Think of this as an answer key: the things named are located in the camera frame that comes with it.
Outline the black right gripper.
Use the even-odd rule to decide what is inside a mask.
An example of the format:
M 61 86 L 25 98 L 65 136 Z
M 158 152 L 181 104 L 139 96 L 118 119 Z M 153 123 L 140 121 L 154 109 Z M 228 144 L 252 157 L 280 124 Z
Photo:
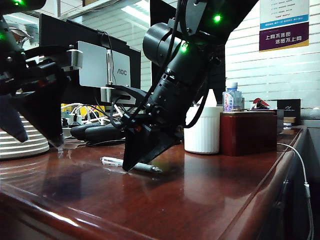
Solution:
M 139 101 L 134 113 L 126 113 L 120 119 L 119 127 L 125 129 L 122 168 L 129 171 L 137 163 L 148 164 L 172 146 L 180 144 L 183 137 L 180 128 L 183 123 L 183 99 Z M 162 137 L 162 132 L 173 137 Z

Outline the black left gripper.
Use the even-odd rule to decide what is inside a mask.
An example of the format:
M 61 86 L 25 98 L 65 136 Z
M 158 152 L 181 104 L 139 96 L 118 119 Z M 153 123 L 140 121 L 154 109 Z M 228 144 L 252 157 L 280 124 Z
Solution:
M 20 113 L 51 145 L 63 145 L 61 97 L 70 81 L 57 62 L 2 63 L 0 128 L 21 143 L 27 141 Z M 13 97 L 7 95 L 19 89 L 23 92 Z

